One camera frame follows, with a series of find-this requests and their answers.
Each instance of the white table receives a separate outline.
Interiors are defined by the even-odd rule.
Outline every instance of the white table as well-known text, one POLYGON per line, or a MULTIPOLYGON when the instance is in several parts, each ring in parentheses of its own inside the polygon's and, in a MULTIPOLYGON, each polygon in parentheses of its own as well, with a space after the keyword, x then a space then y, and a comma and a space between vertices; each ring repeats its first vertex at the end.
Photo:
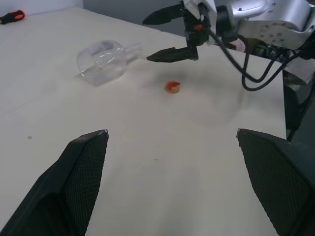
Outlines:
MULTIPOLYGON (((79 8, 1 26, 0 228, 69 141, 108 129, 86 235, 277 235, 251 187, 236 133, 285 138, 281 76, 246 92, 221 50, 202 46, 199 61, 138 60, 121 78, 93 87, 77 77, 75 57, 102 39, 142 41, 146 55, 185 46, 181 37, 79 8), (182 83, 179 94, 164 91, 170 80, 182 83)), ((260 76, 267 63, 251 57, 250 73, 260 76)))

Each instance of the screwdriver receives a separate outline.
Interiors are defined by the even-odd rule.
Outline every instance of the screwdriver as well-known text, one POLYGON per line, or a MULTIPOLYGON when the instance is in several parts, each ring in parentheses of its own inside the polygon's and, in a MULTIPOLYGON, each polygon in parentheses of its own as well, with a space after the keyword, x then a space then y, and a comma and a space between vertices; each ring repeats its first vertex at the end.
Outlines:
POLYGON ((12 11, 5 16, 0 17, 0 24, 5 25, 11 22, 20 21, 25 18, 25 13, 22 10, 12 11))

